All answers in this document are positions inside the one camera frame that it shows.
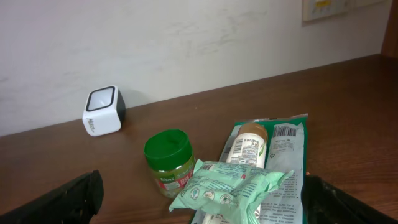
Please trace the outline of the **pale green tissue packet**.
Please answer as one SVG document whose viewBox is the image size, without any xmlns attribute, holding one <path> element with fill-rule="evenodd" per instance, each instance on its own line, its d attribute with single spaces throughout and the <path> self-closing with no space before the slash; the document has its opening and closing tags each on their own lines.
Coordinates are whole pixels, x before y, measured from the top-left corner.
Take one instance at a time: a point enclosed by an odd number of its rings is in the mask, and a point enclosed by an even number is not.
<svg viewBox="0 0 398 224">
<path fill-rule="evenodd" d="M 197 160 L 193 176 L 169 210 L 188 208 L 221 215 L 230 223 L 259 223 L 255 210 L 293 173 Z"/>
</svg>

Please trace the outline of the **white tube with tan cap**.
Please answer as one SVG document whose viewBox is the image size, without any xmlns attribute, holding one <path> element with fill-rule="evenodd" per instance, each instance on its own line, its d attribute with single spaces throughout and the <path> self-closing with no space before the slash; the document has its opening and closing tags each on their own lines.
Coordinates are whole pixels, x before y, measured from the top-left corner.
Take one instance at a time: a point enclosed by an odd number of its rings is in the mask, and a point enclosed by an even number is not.
<svg viewBox="0 0 398 224">
<path fill-rule="evenodd" d="M 258 123 L 245 123 L 237 133 L 226 163 L 249 164 L 264 168 L 267 151 L 268 132 Z"/>
</svg>

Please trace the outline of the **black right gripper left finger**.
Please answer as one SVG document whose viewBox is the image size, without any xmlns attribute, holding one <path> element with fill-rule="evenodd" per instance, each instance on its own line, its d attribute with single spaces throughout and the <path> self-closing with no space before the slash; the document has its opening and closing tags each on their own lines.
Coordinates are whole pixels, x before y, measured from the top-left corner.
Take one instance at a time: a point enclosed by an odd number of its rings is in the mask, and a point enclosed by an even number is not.
<svg viewBox="0 0 398 224">
<path fill-rule="evenodd" d="M 89 223 L 103 198 L 103 180 L 94 170 L 1 215 L 1 223 Z"/>
</svg>

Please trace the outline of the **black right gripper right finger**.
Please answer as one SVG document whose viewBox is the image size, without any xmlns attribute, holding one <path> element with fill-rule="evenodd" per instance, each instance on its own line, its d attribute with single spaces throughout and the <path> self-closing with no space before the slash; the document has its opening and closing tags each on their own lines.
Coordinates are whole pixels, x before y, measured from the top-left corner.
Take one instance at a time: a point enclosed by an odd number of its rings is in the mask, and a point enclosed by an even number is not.
<svg viewBox="0 0 398 224">
<path fill-rule="evenodd" d="M 302 205 L 308 224 L 397 224 L 396 219 L 315 175 L 304 177 Z"/>
</svg>

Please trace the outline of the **green lid glass jar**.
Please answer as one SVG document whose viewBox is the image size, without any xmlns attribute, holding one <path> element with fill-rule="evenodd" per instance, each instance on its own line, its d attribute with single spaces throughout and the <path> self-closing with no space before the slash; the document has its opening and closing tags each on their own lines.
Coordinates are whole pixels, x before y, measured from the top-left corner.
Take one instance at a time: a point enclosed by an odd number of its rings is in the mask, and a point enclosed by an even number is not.
<svg viewBox="0 0 398 224">
<path fill-rule="evenodd" d="M 193 175 L 196 163 L 188 135 L 179 129 L 162 131 L 146 141 L 144 155 L 161 194 L 175 198 Z"/>
</svg>

